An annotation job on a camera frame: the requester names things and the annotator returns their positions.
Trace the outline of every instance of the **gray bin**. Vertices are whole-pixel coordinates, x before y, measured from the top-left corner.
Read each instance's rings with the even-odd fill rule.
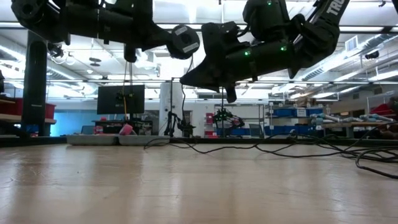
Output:
[[[72,146],[114,146],[118,143],[117,136],[69,135],[67,143]]]
[[[170,136],[119,136],[119,142],[122,146],[145,146],[148,142],[152,141],[149,145],[154,144],[167,144],[170,142]]]

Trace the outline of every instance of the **black pillar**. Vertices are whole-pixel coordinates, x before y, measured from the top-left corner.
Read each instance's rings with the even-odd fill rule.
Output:
[[[27,125],[36,124],[39,127],[39,136],[48,135],[45,131],[46,76],[47,44],[41,37],[29,31],[21,128],[27,131]]]

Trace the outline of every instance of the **pink object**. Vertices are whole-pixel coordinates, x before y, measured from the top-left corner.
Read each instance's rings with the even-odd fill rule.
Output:
[[[132,133],[132,126],[130,124],[125,124],[123,128],[120,130],[119,135],[125,136],[130,135]]]
[[[104,127],[102,127],[102,126],[94,127],[94,134],[103,134],[103,133],[104,133]]]

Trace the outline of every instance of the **robotic arm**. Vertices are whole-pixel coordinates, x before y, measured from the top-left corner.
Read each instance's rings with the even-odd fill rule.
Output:
[[[201,31],[206,57],[180,82],[217,92],[222,86],[230,103],[236,100],[236,81],[257,81],[259,75],[286,68],[293,78],[301,68],[315,65],[334,52],[348,3],[318,0],[305,20],[302,14],[289,19],[285,0],[248,0],[243,18],[261,43],[251,46],[240,42],[235,22],[204,24]]]
[[[176,26],[171,33],[152,20],[152,0],[12,0],[18,21],[51,43],[70,44],[70,34],[124,43],[124,58],[136,61],[142,51],[166,45],[171,57],[187,59],[199,48],[197,33]]]
[[[224,136],[230,136],[232,130],[244,127],[243,119],[236,115],[233,115],[230,111],[228,111],[225,108],[218,110],[213,117],[213,124],[216,124],[216,129],[218,129],[218,123],[221,121],[226,121],[230,124],[230,127],[224,129],[225,131]]]

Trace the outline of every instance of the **blue wall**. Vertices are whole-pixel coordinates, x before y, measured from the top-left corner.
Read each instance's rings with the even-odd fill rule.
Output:
[[[63,134],[81,133],[82,126],[94,126],[96,120],[107,115],[97,115],[96,110],[55,110],[54,119],[57,123],[51,125],[51,136]],[[123,114],[119,114],[117,119],[122,119]]]

